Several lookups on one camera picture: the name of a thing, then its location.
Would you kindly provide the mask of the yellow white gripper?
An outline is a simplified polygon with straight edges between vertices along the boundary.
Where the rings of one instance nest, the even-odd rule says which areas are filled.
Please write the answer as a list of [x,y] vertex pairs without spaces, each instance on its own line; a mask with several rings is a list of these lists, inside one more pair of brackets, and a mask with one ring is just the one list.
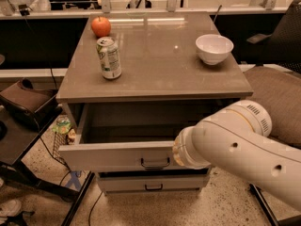
[[181,161],[180,156],[179,156],[179,148],[178,148],[178,146],[179,146],[179,138],[176,137],[175,140],[174,140],[174,142],[173,142],[172,153],[173,153],[173,158],[176,161],[176,163],[181,166],[182,165],[182,161]]

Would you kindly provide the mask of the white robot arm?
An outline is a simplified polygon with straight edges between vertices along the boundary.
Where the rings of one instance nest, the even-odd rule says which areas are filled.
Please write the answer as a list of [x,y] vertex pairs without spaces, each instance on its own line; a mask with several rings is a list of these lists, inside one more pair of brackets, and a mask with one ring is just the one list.
[[271,130],[264,107],[239,101],[182,129],[173,157],[190,169],[218,166],[300,211],[301,151],[272,140]]

